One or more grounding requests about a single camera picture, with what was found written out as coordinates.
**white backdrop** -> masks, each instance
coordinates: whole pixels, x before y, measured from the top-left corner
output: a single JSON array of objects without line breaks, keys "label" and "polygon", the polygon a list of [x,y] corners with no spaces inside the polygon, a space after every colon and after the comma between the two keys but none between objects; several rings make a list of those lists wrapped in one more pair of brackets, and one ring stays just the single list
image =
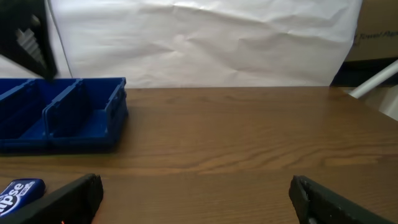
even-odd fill
[{"label": "white backdrop", "polygon": [[[329,85],[361,0],[52,0],[76,77],[127,87]],[[61,77],[70,77],[58,35]],[[28,77],[0,60],[2,77]]]}]

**blue package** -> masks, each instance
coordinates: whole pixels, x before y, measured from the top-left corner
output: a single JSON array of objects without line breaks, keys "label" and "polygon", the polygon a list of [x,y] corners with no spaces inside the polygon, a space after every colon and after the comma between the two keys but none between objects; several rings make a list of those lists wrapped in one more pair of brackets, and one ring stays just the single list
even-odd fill
[{"label": "blue package", "polygon": [[0,194],[0,217],[41,198],[44,192],[45,184],[41,179],[13,180]]}]

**table surface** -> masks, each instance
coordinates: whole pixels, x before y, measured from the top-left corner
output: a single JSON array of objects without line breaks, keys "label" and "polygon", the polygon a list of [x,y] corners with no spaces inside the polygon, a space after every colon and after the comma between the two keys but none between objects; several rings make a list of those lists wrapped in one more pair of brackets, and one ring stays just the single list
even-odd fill
[{"label": "table surface", "polygon": [[127,90],[111,154],[0,158],[0,189],[100,174],[93,223],[298,223],[294,174],[398,222],[398,122],[336,88]]}]

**wooden table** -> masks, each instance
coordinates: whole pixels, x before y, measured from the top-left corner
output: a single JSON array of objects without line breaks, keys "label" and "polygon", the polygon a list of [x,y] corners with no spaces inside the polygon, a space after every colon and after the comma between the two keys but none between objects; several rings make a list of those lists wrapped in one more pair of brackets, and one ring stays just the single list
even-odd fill
[{"label": "wooden table", "polygon": [[112,154],[2,157],[0,188],[49,192],[93,172],[94,223],[298,223],[288,189],[307,175],[398,222],[398,122],[339,89],[128,90]]}]

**black object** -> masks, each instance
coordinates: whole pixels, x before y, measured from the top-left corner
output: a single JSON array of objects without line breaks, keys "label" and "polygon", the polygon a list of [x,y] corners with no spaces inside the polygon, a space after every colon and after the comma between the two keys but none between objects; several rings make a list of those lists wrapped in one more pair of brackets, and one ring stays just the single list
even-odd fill
[{"label": "black object", "polygon": [[392,224],[305,176],[293,176],[289,197],[300,224]]},{"label": "black object", "polygon": [[[358,87],[396,60],[398,57],[343,62],[330,86]],[[398,85],[398,75],[393,75],[381,85]]]},{"label": "black object", "polygon": [[0,33],[1,55],[47,80],[54,78],[45,0],[0,0]]},{"label": "black object", "polygon": [[0,223],[89,224],[100,206],[103,194],[101,177],[87,174],[0,218]]}]

